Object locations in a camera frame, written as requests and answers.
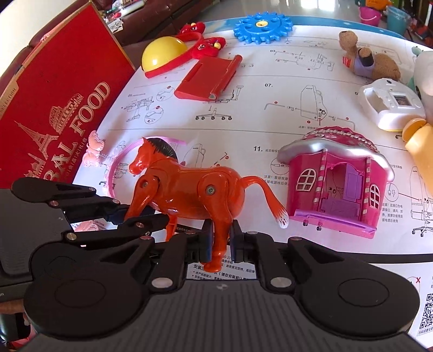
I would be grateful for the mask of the orange plastic toy horse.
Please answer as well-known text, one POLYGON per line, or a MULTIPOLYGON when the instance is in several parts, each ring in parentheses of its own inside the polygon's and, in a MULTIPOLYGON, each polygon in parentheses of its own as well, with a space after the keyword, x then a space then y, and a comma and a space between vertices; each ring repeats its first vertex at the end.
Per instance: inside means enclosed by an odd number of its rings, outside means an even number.
POLYGON ((146 206, 169 216, 166 240, 175 234, 179 218, 211 219, 214 236, 211 259, 203 269, 222 269, 229 230, 244 206, 245 190, 257 184, 276 222, 288 227, 289 215, 266 181, 257 176, 241 177, 229 167, 190 168, 181 165, 174 149, 160 138, 144 138, 129 172, 139 175, 125 219, 140 216, 146 206))

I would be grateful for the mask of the pink butterfly headband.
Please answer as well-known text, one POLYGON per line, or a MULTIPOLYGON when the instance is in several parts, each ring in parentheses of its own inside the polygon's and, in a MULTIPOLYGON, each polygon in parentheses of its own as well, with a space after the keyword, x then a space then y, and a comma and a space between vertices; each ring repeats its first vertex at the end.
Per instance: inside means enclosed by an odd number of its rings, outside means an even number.
MULTIPOLYGON (((177 146, 184 146, 187 144, 184 140, 174 139, 166 136, 150 136, 147 137, 147 140, 149 141, 150 139, 154 139, 154 138, 162 139, 163 141, 167 142, 167 144, 169 144, 170 146, 172 144, 177 146)), ((140 138, 136 142, 133 142, 129 145, 115 148, 114 152, 107 155, 104 154, 103 152, 103 148, 105 147, 105 141, 99 138, 96 130, 93 130, 89 134, 87 149, 82 158, 81 164, 83 167, 105 166, 106 172, 105 172, 104 187, 106 189, 107 194, 110 197, 115 198, 114 174, 116 173, 117 168, 121 163, 121 160, 124 157, 126 157, 126 155, 129 154, 129 152, 131 152, 133 149, 141 147, 142 144, 143 144, 143 138, 140 138)), ((78 230, 78 232, 83 232, 83 231, 100 230, 100 229, 98 227, 98 223, 96 222, 96 220, 89 220, 89 221, 83 221, 81 223, 78 223, 78 226, 74 230, 78 230)))

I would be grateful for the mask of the red food gift box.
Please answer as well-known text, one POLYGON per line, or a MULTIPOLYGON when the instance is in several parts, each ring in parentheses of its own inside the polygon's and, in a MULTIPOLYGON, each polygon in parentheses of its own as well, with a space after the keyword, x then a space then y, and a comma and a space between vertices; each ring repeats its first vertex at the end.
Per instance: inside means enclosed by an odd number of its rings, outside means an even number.
POLYGON ((134 72, 92 2, 50 31, 1 95, 1 187, 20 177, 72 182, 134 72))

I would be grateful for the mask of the white instruction sheet poster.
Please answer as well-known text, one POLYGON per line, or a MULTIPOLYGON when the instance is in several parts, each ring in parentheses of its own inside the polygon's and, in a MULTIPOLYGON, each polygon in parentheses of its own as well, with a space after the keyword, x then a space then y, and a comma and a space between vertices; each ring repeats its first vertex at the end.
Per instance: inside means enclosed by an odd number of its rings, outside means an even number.
MULTIPOLYGON (((262 177, 282 203, 287 202, 288 166, 277 161, 278 150, 317 128, 350 128, 370 139, 391 165, 395 178, 386 186, 382 211, 373 238, 330 229, 317 230, 291 221, 278 227, 261 189, 247 189, 238 222, 244 230, 269 233, 276 240, 300 235, 332 249, 374 254, 432 252, 432 196, 396 132, 379 129, 358 101, 368 80, 342 63, 338 43, 341 31, 353 31, 361 46, 387 54, 399 66, 401 81, 408 82, 415 64, 414 45, 384 29, 324 18, 297 18, 286 39, 256 45, 233 35, 234 20, 208 24, 207 36, 227 41, 222 57, 242 56, 235 76, 213 103, 182 100, 174 95, 191 65, 148 79, 141 70, 112 105, 98 128, 105 141, 104 154, 142 137, 166 136, 184 140, 173 145, 179 161, 188 167, 231 167, 240 175, 262 177)), ((114 194, 130 202, 136 177, 128 166, 133 149, 114 174, 114 194)), ((80 167, 75 181, 104 187, 105 166, 80 167)))

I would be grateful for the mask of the pink toy house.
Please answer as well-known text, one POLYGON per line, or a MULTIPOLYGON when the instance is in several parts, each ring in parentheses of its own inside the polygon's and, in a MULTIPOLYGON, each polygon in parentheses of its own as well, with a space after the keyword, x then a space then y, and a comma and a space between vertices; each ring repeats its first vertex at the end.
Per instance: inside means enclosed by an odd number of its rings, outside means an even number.
POLYGON ((395 173, 375 144, 350 128, 317 128, 280 148, 294 221, 371 239, 395 173))

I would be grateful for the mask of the red plastic phone stand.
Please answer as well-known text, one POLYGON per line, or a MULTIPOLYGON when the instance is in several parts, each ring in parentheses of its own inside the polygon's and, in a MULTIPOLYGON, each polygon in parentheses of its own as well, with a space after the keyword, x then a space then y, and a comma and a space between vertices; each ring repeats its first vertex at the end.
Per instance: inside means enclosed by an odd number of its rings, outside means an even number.
POLYGON ((230 83, 242 59, 241 55, 233 59, 203 57, 190 69, 174 95, 179 99, 215 101, 230 83))

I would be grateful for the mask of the yellow plastic half ball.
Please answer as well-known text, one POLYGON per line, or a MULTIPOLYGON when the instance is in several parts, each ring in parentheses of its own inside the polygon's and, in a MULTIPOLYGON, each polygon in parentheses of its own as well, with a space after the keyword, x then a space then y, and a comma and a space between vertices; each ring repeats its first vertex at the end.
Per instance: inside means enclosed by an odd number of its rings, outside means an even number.
POLYGON ((172 36, 153 40, 142 53, 141 66, 147 73, 158 69, 188 51, 188 46, 172 36))

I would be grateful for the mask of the red plush lion headband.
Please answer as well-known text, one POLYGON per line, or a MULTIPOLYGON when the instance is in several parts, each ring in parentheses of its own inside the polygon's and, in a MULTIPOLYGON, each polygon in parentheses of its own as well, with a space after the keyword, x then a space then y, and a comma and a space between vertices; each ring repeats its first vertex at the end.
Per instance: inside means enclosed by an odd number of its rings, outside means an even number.
POLYGON ((171 62, 165 64, 158 69, 150 72, 143 72, 145 77, 150 79, 156 76, 165 74, 177 67, 186 64, 192 59, 202 59, 203 57, 217 57, 219 52, 225 47, 226 39, 224 37, 208 37, 205 38, 203 33, 205 24, 203 22, 186 24, 182 29, 172 37, 182 40, 187 46, 188 51, 171 62))

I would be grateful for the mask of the yellow orange plastic bottle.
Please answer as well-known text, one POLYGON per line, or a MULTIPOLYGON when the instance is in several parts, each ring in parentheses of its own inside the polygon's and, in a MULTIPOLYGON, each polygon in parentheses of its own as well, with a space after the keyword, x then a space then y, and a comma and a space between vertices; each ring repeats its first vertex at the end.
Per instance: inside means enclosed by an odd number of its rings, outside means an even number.
POLYGON ((430 194, 433 192, 433 134, 425 119, 411 119, 402 131, 405 148, 411 154, 430 194))

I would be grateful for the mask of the blue plastic gear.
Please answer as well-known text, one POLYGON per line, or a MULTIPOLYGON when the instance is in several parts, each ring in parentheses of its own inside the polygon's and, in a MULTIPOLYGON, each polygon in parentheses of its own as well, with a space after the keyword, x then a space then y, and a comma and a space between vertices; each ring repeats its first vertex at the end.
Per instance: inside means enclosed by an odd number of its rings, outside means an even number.
POLYGON ((290 17, 276 12, 258 12, 241 19, 233 28, 234 37, 240 42, 270 44, 280 41, 293 30, 290 17))

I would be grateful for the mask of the brown plush bear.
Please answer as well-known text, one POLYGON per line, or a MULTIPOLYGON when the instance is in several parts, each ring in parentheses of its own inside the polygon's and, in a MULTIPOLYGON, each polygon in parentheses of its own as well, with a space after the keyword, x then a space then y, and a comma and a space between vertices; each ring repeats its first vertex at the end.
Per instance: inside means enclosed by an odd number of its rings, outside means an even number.
POLYGON ((341 31, 338 39, 341 49, 345 51, 342 63, 356 76, 373 81, 378 79, 398 81, 401 78, 399 67, 392 58, 387 54, 374 54, 369 47, 358 47, 358 37, 353 31, 341 31))

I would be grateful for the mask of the pink plastic bucket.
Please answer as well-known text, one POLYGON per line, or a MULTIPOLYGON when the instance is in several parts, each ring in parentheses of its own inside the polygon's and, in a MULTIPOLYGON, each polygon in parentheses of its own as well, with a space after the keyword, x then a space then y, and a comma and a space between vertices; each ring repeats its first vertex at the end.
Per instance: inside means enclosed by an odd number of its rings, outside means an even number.
POLYGON ((368 6, 360 6, 359 18, 362 24, 378 26, 382 18, 382 13, 368 6))

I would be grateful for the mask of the teal plastic bucket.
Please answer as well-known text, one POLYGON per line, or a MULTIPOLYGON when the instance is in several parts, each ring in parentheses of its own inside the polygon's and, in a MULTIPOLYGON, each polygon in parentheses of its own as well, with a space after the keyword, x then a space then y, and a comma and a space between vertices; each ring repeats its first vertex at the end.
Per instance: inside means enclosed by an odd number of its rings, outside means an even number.
POLYGON ((401 36, 406 32, 411 16, 404 10, 399 9, 395 6, 387 7, 387 28, 388 30, 395 32, 401 36))

